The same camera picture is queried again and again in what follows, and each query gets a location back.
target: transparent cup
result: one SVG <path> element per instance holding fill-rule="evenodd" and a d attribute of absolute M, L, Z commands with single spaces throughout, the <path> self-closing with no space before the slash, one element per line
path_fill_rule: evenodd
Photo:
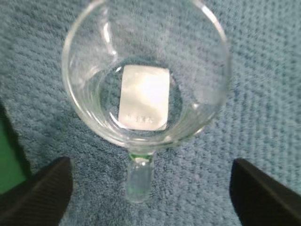
<path fill-rule="evenodd" d="M 163 128 L 120 124 L 126 65 L 169 69 Z M 230 53 L 221 25 L 199 0 L 98 0 L 68 33 L 62 74 L 84 123 L 128 150 L 126 197 L 142 202 L 150 194 L 155 152 L 199 133 L 219 112 L 229 91 Z"/>

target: glass mug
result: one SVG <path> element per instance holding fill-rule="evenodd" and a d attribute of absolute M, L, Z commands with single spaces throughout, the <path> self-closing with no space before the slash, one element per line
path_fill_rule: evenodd
<path fill-rule="evenodd" d="M 62 74 L 84 123 L 128 150 L 126 198 L 142 202 L 155 152 L 199 133 L 219 112 L 229 91 L 230 52 L 200 0 L 97 0 L 67 35 Z M 131 95 L 122 103 L 125 90 Z M 137 100 L 146 90 L 148 99 Z"/>

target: green object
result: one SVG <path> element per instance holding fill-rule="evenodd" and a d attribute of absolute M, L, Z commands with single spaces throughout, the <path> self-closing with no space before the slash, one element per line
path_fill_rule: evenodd
<path fill-rule="evenodd" d="M 0 105 L 0 194 L 31 176 L 29 162 Z"/>

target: black object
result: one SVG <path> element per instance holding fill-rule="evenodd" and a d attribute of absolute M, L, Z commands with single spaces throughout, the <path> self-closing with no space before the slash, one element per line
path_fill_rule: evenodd
<path fill-rule="evenodd" d="M 71 193 L 70 159 L 58 158 L 0 196 L 0 226 L 57 226 Z"/>
<path fill-rule="evenodd" d="M 244 159 L 233 162 L 230 196 L 243 226 L 301 226 L 301 197 Z"/>

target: blue towel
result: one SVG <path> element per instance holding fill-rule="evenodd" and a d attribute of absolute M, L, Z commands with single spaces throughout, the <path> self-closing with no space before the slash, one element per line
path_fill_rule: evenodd
<path fill-rule="evenodd" d="M 63 89 L 64 38 L 87 4 L 0 1 L 0 98 L 32 170 L 73 159 L 62 226 L 238 226 L 228 192 L 238 157 L 301 194 L 301 1 L 207 1 L 232 46 L 232 95 L 200 135 L 157 155 L 142 204 L 124 199 L 126 151 L 94 134 Z"/>

